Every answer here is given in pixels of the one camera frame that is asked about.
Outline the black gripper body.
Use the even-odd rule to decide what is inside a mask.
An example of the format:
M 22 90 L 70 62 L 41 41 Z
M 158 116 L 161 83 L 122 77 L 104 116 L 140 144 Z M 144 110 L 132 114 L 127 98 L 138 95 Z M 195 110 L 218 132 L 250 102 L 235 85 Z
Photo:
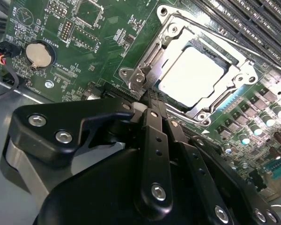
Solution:
M 39 225 L 212 225 L 214 205 L 167 150 L 121 150 L 57 185 Z

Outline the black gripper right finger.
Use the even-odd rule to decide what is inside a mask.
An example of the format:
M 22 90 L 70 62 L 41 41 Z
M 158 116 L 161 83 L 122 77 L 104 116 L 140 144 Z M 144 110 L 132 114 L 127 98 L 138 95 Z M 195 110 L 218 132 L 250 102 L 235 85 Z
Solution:
M 202 225 L 281 225 L 274 209 L 258 194 L 257 173 L 243 179 L 220 155 L 218 146 L 190 136 L 166 112 L 163 94 L 154 93 L 154 108 L 166 127 L 171 154 L 193 183 Z

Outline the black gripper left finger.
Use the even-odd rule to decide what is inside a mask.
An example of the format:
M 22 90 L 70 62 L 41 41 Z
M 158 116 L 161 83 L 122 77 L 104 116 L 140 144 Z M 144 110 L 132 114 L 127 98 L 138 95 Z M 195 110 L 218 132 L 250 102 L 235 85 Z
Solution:
M 154 108 L 154 93 L 150 90 L 141 98 L 143 111 L 122 98 L 19 107 L 9 125 L 5 159 L 29 191 L 39 196 L 42 207 L 57 185 L 75 176 L 71 164 L 86 142 L 122 142 L 123 150 L 160 149 L 169 153 L 163 119 Z

